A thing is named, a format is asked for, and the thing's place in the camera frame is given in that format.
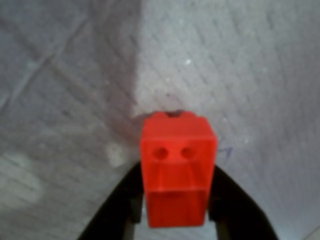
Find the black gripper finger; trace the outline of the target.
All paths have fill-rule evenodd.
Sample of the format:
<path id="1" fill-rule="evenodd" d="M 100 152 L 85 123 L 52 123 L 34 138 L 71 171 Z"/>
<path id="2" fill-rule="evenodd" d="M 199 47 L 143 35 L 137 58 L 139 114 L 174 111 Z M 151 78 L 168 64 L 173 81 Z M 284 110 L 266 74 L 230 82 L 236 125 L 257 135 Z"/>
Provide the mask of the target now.
<path id="1" fill-rule="evenodd" d="M 85 227 L 80 240 L 133 240 L 143 208 L 141 163 L 136 163 Z"/>
<path id="2" fill-rule="evenodd" d="M 215 166 L 208 202 L 218 240 L 274 240 L 276 232 L 257 203 Z"/>

